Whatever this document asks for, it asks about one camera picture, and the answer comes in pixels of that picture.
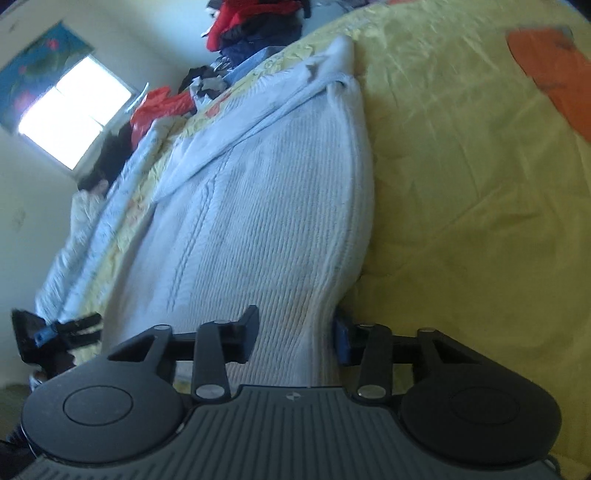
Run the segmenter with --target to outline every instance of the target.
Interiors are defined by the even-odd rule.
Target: white comforter
[[[35,296],[37,315],[48,322],[66,322],[80,315],[85,292],[119,229],[128,202],[177,121],[178,117],[171,117],[154,122],[106,200],[84,191],[74,194],[70,235]]]
[[[229,367],[233,385],[337,381],[331,319],[361,270],[373,212],[352,55],[337,38],[176,146],[106,312],[104,346],[157,323],[195,331],[256,304],[258,342],[250,362]]]

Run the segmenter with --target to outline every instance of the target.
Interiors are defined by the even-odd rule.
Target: sunlight
[[[30,107],[18,131],[73,170],[131,95],[87,57]]]

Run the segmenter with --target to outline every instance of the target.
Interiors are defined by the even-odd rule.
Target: white wall
[[[89,0],[29,0],[2,17],[0,68],[60,20],[137,90],[146,82],[176,88],[184,76]],[[28,369],[18,358],[10,310],[33,309],[35,291],[68,234],[75,190],[62,168],[0,128],[0,386],[26,380]]]
[[[217,57],[201,33],[213,20],[207,0],[93,0],[143,42],[187,72]]]

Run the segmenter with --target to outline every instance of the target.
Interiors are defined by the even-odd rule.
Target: red bag
[[[148,93],[142,104],[135,111],[131,120],[133,132],[131,144],[138,148],[139,141],[148,133],[152,123],[164,116],[184,115],[195,108],[189,91],[169,97],[170,87],[162,87]]]

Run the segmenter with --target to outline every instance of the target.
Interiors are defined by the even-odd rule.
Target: logo
[[[287,400],[290,400],[292,402],[296,402],[301,398],[301,395],[298,392],[292,392],[292,393],[288,393],[285,397]]]

